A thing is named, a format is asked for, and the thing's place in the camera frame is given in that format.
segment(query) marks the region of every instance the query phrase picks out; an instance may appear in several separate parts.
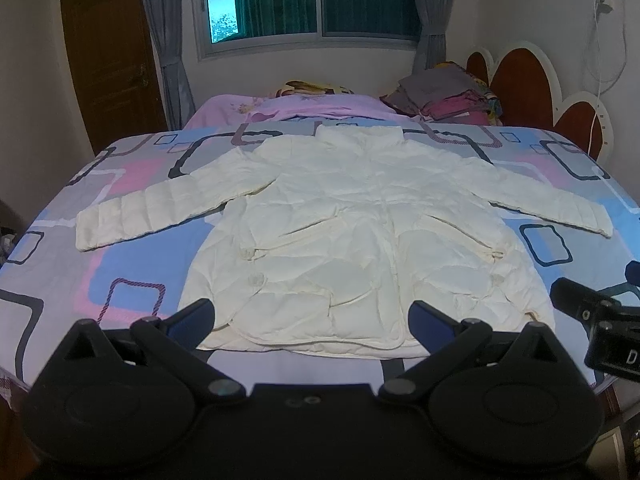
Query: jacket sleeve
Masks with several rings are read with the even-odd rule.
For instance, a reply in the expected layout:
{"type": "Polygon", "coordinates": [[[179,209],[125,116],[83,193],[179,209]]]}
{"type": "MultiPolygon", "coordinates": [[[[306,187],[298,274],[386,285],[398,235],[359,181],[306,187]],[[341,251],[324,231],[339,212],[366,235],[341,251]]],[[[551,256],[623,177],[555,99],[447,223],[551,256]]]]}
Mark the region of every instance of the jacket sleeve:
{"type": "Polygon", "coordinates": [[[569,191],[475,157],[460,157],[452,170],[452,177],[460,186],[495,205],[600,233],[607,238],[613,234],[604,206],[569,191]]]}
{"type": "Polygon", "coordinates": [[[82,210],[76,217],[76,248],[86,251],[179,224],[265,188],[278,174],[260,156],[234,148],[191,174],[82,210]]]}

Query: white wall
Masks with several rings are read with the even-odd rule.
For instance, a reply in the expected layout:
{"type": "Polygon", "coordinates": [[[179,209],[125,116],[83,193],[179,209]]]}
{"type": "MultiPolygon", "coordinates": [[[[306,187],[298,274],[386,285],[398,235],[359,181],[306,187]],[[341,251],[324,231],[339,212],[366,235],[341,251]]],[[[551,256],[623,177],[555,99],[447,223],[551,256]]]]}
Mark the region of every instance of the white wall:
{"type": "Polygon", "coordinates": [[[60,0],[0,0],[0,224],[23,229],[91,158],[60,0]]]}
{"type": "MultiPolygon", "coordinates": [[[[586,75],[582,53],[593,33],[594,0],[480,0],[478,41],[496,56],[509,43],[537,44],[554,65],[563,97],[580,91],[597,92],[586,75]]],[[[602,74],[609,78],[622,63],[622,0],[600,19],[602,74]]],[[[618,84],[602,97],[611,116],[614,151],[606,164],[613,177],[640,201],[640,0],[626,0],[628,65],[618,84]]],[[[590,53],[595,42],[590,43],[590,53]]],[[[591,66],[596,70],[597,63],[591,66]]]]}
{"type": "MultiPolygon", "coordinates": [[[[456,0],[447,31],[450,59],[466,62],[476,43],[478,0],[456,0]]],[[[413,50],[299,48],[198,61],[191,0],[183,0],[182,60],[196,106],[217,94],[265,96],[289,79],[346,86],[379,96],[411,73],[413,50]]]]}

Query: wall socket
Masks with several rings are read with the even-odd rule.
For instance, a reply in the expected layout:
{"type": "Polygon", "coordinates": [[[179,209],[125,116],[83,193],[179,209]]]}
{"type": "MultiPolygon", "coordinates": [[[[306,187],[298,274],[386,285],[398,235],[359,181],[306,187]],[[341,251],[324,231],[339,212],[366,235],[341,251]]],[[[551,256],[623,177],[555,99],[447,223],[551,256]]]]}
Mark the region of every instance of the wall socket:
{"type": "Polygon", "coordinates": [[[613,10],[613,0],[595,0],[596,12],[598,14],[609,14],[613,10]]]}

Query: gray curtain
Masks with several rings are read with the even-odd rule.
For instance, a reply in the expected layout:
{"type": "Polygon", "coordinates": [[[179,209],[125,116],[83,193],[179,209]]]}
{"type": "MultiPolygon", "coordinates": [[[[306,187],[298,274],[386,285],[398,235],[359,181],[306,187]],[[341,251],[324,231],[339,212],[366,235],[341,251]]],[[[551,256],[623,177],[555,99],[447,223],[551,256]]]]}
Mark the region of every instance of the gray curtain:
{"type": "Polygon", "coordinates": [[[160,58],[169,129],[180,130],[195,112],[182,64],[182,0],[142,0],[151,38],[160,58]]]}
{"type": "Polygon", "coordinates": [[[447,39],[453,0],[415,0],[422,31],[415,51],[414,73],[446,61],[447,39]]]}

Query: pile of clothes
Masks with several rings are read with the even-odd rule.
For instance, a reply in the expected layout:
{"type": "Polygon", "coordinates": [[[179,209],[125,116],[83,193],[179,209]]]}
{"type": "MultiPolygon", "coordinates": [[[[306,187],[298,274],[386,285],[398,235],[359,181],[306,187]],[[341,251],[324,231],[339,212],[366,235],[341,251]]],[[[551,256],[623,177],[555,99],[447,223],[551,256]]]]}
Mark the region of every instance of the pile of clothes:
{"type": "Polygon", "coordinates": [[[446,62],[405,77],[380,100],[399,114],[425,121],[500,126],[498,97],[481,79],[446,62]]]}

